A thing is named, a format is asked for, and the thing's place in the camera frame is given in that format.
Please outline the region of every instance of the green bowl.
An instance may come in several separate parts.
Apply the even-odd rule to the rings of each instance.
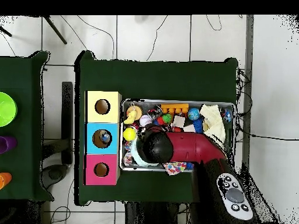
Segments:
[[[12,122],[17,112],[15,101],[8,94],[0,92],[0,127]]]

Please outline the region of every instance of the gray button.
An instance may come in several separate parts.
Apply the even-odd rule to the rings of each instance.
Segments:
[[[244,202],[244,195],[243,193],[236,189],[236,188],[230,188],[227,193],[226,193],[226,198],[230,200],[231,202],[236,202],[236,203],[242,203]]]

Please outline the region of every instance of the table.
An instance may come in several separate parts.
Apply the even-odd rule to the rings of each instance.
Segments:
[[[87,201],[194,202],[192,174],[121,171],[116,186],[83,185],[84,92],[118,91],[123,99],[236,102],[238,61],[135,62],[95,60],[83,51],[75,62],[75,203]]]
[[[42,161],[42,105],[40,77],[48,59],[45,51],[28,58],[0,57],[0,91],[18,106],[16,118],[0,128],[0,135],[18,140],[15,149],[0,155],[0,171],[12,174],[12,181],[0,190],[0,199],[51,201],[40,184]]]

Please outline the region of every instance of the yellow box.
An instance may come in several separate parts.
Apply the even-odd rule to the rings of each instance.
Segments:
[[[119,92],[85,91],[85,102],[86,97],[89,123],[119,123],[121,103]]]

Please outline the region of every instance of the orange cup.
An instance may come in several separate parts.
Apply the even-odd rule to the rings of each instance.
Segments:
[[[0,173],[0,190],[3,189],[12,180],[10,173]]]

